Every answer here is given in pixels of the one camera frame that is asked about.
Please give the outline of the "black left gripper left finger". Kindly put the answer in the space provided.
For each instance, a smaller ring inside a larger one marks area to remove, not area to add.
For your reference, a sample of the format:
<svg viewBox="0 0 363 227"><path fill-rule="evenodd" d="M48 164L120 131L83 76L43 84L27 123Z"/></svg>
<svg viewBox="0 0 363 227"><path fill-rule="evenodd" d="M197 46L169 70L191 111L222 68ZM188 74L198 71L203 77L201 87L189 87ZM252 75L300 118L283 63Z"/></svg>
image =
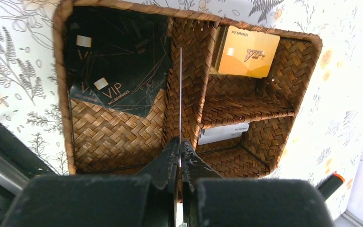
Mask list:
<svg viewBox="0 0 363 227"><path fill-rule="evenodd" d="M15 198L4 227L173 227L179 138L134 175L44 175Z"/></svg>

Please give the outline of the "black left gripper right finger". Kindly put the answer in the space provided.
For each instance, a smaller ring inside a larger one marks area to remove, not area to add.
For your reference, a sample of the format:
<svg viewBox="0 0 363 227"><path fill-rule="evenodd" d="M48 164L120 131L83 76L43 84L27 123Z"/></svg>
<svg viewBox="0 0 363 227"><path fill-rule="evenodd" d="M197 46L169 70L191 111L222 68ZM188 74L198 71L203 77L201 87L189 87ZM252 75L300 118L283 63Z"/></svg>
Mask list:
<svg viewBox="0 0 363 227"><path fill-rule="evenodd" d="M180 147L188 227L331 227L321 193L307 181L223 178L188 140Z"/></svg>

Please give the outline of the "dark credit card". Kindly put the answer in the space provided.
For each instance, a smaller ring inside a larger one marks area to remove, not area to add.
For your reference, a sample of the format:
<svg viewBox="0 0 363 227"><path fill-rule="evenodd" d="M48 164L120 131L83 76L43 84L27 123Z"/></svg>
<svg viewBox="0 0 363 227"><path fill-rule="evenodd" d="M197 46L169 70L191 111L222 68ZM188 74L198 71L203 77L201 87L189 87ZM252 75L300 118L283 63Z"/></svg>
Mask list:
<svg viewBox="0 0 363 227"><path fill-rule="evenodd" d="M86 82L80 78L72 81L69 90L69 96L73 99L103 106L98 95L98 89L92 83Z"/></svg>
<svg viewBox="0 0 363 227"><path fill-rule="evenodd" d="M181 142L182 142L182 47L179 48L179 168L181 162Z"/></svg>
<svg viewBox="0 0 363 227"><path fill-rule="evenodd" d="M146 117L165 88L171 39L167 16L82 8L68 19L67 74L98 89L102 107Z"/></svg>

